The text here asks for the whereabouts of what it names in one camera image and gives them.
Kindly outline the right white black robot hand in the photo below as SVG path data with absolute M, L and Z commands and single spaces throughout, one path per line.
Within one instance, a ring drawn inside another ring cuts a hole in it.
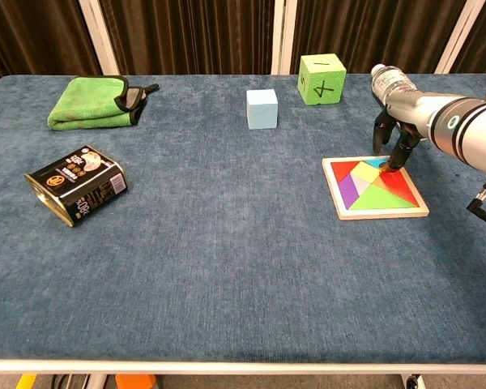
M 445 97 L 434 92 L 393 92 L 386 98 L 374 123 L 373 154 L 378 155 L 389 142 L 396 124 L 401 133 L 389 160 L 381 165 L 382 172 L 398 171 L 405 165 L 413 149 L 428 136 L 432 115 L 445 103 Z

